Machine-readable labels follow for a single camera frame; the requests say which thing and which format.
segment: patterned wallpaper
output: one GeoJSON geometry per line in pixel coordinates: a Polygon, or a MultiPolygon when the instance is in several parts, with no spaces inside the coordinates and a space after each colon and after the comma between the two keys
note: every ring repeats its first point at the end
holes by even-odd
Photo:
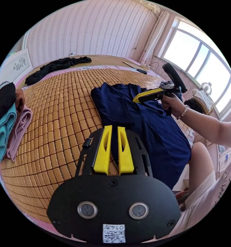
{"type": "Polygon", "coordinates": [[[26,48],[33,68],[72,52],[137,61],[156,21],[151,10],[132,0],[85,0],[33,26],[26,48]]]}

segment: navy blue shirt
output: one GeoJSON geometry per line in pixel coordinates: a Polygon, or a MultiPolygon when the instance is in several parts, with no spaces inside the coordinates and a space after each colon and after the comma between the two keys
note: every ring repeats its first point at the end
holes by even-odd
{"type": "Polygon", "coordinates": [[[170,189],[177,183],[191,158],[190,144],[171,116],[157,101],[134,103],[133,98],[147,89],[137,85],[104,83],[91,91],[103,126],[112,125],[111,152],[118,162],[117,127],[138,134],[148,152],[153,177],[170,189]]]}

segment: curtain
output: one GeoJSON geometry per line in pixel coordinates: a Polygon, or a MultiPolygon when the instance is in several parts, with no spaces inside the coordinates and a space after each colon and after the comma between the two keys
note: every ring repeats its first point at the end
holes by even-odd
{"type": "Polygon", "coordinates": [[[162,11],[146,43],[144,51],[140,57],[139,63],[145,64],[146,59],[148,58],[150,60],[152,59],[153,50],[167,24],[168,19],[169,19],[169,12],[162,11]]]}
{"type": "Polygon", "coordinates": [[[146,1],[146,0],[133,0],[142,6],[146,7],[147,9],[151,10],[157,17],[160,13],[160,8],[157,6],[156,3],[146,1]]]}

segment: person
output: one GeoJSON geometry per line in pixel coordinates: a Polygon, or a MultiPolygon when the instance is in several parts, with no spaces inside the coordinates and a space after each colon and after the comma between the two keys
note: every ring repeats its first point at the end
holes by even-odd
{"type": "MultiPolygon", "coordinates": [[[[164,110],[172,114],[211,143],[231,148],[231,122],[198,113],[185,106],[171,94],[162,99],[164,110]]],[[[231,181],[231,162],[223,175],[216,180],[211,156],[202,143],[194,143],[189,162],[189,197],[174,229],[166,237],[181,233],[202,220],[217,204],[231,181]]]]}

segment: black handle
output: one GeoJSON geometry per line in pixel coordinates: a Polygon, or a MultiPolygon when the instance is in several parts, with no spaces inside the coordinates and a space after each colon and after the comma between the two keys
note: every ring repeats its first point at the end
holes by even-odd
{"type": "Polygon", "coordinates": [[[162,68],[165,71],[165,73],[168,74],[169,78],[173,81],[173,83],[176,86],[181,87],[182,93],[185,93],[187,91],[187,88],[177,71],[174,69],[174,67],[170,63],[166,63],[162,66],[162,68]]]}
{"type": "MultiPolygon", "coordinates": [[[[167,96],[167,97],[170,96],[169,93],[164,92],[164,93],[160,93],[160,94],[158,95],[158,99],[159,99],[159,100],[162,100],[162,99],[163,99],[163,95],[165,95],[165,96],[167,96]]],[[[165,111],[165,113],[166,113],[166,116],[171,116],[171,115],[172,115],[172,113],[171,113],[171,107],[169,107],[169,109],[164,110],[164,111],[165,111]]]]}

